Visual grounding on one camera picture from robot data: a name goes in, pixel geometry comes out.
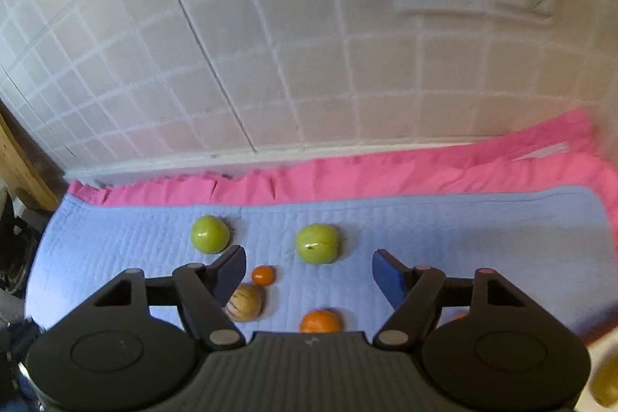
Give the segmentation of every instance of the light blue quilt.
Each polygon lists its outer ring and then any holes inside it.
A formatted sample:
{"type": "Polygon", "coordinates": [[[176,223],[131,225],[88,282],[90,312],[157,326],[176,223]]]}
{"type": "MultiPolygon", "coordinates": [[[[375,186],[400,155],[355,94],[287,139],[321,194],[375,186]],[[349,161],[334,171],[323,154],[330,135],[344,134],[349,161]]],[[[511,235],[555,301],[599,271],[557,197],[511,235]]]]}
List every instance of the light blue quilt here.
{"type": "MultiPolygon", "coordinates": [[[[196,218],[223,217],[254,266],[270,264],[261,317],[253,331],[295,331],[304,313],[339,310],[350,331],[369,337],[392,313],[372,280],[372,253],[386,248],[404,264],[430,264],[449,276],[492,267],[575,331],[618,301],[614,243],[591,191],[564,186],[541,193],[403,196],[269,207],[95,207],[66,196],[45,232],[30,276],[26,312],[50,327],[129,267],[166,276],[190,262],[211,263],[189,241],[196,218]],[[303,226],[335,224],[341,257],[305,264],[294,251],[303,226]]],[[[154,315],[180,324],[170,307],[154,315]]]]}

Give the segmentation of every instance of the white tiled wall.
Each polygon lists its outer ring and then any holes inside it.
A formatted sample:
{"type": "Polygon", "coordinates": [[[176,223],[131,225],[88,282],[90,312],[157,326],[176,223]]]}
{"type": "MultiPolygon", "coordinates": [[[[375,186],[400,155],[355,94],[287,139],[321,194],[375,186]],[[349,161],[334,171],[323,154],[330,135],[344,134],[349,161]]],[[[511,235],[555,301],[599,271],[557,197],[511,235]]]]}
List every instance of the white tiled wall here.
{"type": "Polygon", "coordinates": [[[0,0],[0,99],[63,169],[487,136],[576,105],[618,153],[616,0],[562,0],[552,28],[391,6],[0,0]]]}

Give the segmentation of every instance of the small orange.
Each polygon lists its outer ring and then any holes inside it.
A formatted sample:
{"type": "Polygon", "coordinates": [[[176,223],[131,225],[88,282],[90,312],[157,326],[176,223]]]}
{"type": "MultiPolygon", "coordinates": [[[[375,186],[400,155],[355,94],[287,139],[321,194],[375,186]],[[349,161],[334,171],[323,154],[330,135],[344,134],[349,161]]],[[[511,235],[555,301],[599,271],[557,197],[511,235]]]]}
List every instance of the small orange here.
{"type": "Polygon", "coordinates": [[[343,326],[336,313],[328,309],[312,310],[303,316],[299,332],[302,334],[326,334],[342,332],[343,326]]]}
{"type": "Polygon", "coordinates": [[[258,266],[253,269],[251,279],[260,287],[267,287],[274,283],[274,268],[270,266],[258,266]]]}

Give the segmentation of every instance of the pink sheet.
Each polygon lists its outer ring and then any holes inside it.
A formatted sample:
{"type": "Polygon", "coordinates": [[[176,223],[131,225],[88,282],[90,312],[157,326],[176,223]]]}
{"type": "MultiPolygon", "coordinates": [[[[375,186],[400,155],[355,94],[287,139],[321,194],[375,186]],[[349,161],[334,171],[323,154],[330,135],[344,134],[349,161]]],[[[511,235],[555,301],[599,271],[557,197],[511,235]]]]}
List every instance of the pink sheet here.
{"type": "Polygon", "coordinates": [[[586,112],[466,146],[316,159],[227,179],[214,173],[69,194],[100,206],[273,205],[421,194],[512,193],[581,185],[603,203],[618,242],[618,175],[586,112]]]}

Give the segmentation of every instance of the green tomato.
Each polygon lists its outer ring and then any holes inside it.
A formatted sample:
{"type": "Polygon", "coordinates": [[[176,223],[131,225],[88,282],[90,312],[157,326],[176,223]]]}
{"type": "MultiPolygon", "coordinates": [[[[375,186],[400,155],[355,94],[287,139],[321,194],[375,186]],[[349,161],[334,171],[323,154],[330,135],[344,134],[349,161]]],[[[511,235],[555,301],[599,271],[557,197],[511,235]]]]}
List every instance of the green tomato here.
{"type": "Polygon", "coordinates": [[[204,215],[191,227],[191,242],[202,253],[219,253],[230,240],[230,229],[217,217],[204,215]]]}
{"type": "Polygon", "coordinates": [[[339,254],[339,233],[328,224],[311,224],[296,234],[296,253],[314,266],[328,264],[339,254]]]}

